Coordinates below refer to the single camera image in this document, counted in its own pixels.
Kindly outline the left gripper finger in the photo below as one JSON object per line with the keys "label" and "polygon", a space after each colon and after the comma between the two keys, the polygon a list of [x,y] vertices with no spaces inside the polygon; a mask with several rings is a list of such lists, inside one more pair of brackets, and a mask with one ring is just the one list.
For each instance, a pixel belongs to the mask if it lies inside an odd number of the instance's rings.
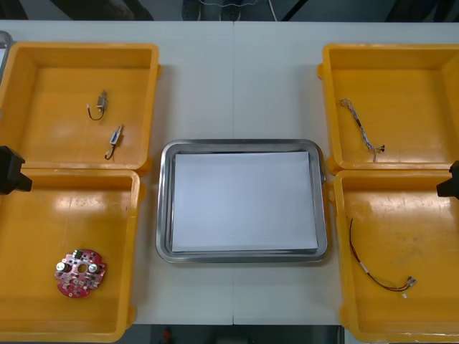
{"label": "left gripper finger", "polygon": [[32,180],[22,173],[14,176],[2,176],[0,189],[1,195],[8,195],[12,191],[30,192]]}
{"label": "left gripper finger", "polygon": [[1,147],[1,176],[19,176],[25,160],[7,146]]}

